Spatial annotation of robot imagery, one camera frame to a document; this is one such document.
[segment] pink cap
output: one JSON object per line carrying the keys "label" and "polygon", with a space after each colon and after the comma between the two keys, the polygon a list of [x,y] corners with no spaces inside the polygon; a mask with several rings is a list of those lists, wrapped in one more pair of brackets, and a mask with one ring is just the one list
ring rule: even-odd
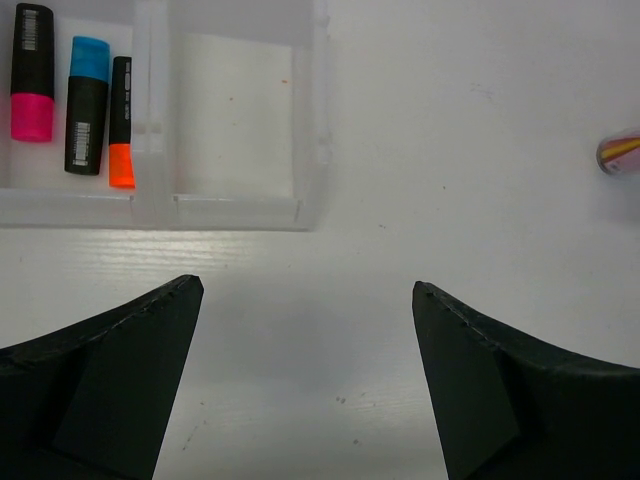
{"label": "pink cap", "polygon": [[11,95],[11,138],[21,142],[53,140],[54,101],[46,95]]}

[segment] orange cap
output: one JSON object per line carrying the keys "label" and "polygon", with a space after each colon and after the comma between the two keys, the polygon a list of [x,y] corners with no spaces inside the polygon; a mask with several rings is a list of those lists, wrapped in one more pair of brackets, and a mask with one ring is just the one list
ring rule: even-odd
{"label": "orange cap", "polygon": [[109,145],[109,185],[114,188],[136,188],[131,163],[131,145]]}

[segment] blue highlighter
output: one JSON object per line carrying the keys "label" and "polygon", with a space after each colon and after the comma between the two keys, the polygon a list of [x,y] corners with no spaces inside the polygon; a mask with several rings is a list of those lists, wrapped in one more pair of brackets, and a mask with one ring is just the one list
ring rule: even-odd
{"label": "blue highlighter", "polygon": [[74,37],[67,98],[64,169],[77,175],[98,175],[109,95],[109,44]]}

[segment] pink highlighter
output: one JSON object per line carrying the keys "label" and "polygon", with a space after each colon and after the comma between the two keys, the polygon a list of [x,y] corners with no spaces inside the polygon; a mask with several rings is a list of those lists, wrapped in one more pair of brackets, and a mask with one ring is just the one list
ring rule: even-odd
{"label": "pink highlighter", "polygon": [[53,140],[53,12],[41,5],[16,6],[11,70],[11,138]]}

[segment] blue cap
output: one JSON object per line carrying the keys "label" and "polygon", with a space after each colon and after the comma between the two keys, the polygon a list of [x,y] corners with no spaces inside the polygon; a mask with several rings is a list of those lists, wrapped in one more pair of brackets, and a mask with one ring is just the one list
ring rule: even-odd
{"label": "blue cap", "polygon": [[71,76],[88,77],[109,83],[109,44],[90,37],[73,37]]}

